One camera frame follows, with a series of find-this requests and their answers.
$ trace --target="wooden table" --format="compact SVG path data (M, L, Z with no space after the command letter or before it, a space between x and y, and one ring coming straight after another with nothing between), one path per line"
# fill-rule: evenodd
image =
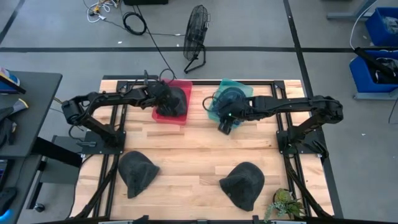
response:
M114 92L116 84L117 80L103 80L100 91ZM288 98L304 97L299 80L285 80L285 85ZM149 215L152 220L250 220L253 215L262 219L274 192L288 188L283 158L277 149L275 116L244 122L226 136L217 130L218 124L208 119L201 105L204 97L211 96L217 87L193 86L185 126L156 123L151 116L152 108L128 107L125 152L142 152L160 167L160 172L145 191L132 199L127 199L127 187L117 174L112 220L136 219L143 215ZM252 87L254 95L272 95L269 86ZM111 110L112 107L99 108L95 118L108 123ZM308 117L308 113L292 113L296 125ZM102 158L93 156L81 168L72 216L94 194ZM323 209L333 214L320 159L314 154L301 154L300 158L307 188ZM218 183L241 162L252 162L265 175L264 187L252 212L235 207Z

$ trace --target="teal plastic container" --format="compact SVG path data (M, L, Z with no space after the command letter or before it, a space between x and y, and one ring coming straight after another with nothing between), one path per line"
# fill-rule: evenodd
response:
M242 90L242 92L246 95L246 97L253 96L253 88L251 86L247 86L240 82L236 82L236 81L224 78L221 81L220 86L217 89L217 92L214 94L214 97L217 99L217 97L219 97L219 95L229 87L238 87L240 90ZM212 119L213 121L216 121L217 123L220 123L220 117L215 112L211 112L211 110L213 109L213 101L214 100L215 99L213 99L211 101L211 104L209 106L210 111L207 111L207 115L208 115L209 119ZM239 125L240 125L239 123L236 123L232 126L232 128L236 128Z

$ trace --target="translucent plastic bin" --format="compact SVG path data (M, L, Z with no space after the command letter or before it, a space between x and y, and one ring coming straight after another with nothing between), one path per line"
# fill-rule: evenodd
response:
M192 82L191 81L184 81L184 80L171 80L163 78L163 80L169 84L169 86L176 86L184 91L185 96L187 97L187 111L189 111L189 101L191 98L191 91L192 91ZM156 107L152 111L152 118L158 123L167 123L167 124L178 124L178 125L185 125L187 123L187 114L181 115L178 117L171 117L171 116L162 116L156 113Z
M240 90L243 91L243 93L246 95L246 97L253 96L253 88L251 86L247 86L240 82L236 82L236 81L224 78L221 81L220 86L217 89L217 92L214 94L214 97L215 98L219 97L219 95L229 87L238 87ZM208 114L209 119L212 119L213 121L216 121L217 123L220 123L220 117L217 115L216 112L211 111L214 109L214 107L213 107L214 101L215 101L214 99L211 101L211 104L209 106L209 111L207 111L207 114ZM236 128L239 125L240 125L240 122L235 122L234 125L232 126L232 128Z

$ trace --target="green plant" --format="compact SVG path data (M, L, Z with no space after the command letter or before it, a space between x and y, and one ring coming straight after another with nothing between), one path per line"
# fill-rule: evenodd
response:
M292 193L285 189L278 189L275 193L275 202L267 207L266 215L264 217L264 222L267 223L271 217L273 209L278 210L278 217L284 214L294 215L300 217L303 213L301 209L304 209L303 204L293 199Z

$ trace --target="black fan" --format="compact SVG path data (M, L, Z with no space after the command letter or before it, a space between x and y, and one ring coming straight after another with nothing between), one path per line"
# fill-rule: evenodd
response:
M191 72L192 70L200 68L206 64L206 48L203 45L203 41L205 41L207 27L207 9L202 5L195 6L189 18L187 31L185 33L184 57L190 61L184 69L185 73ZM194 68L188 69L192 62L198 59L198 55L201 50L203 50L203 63Z

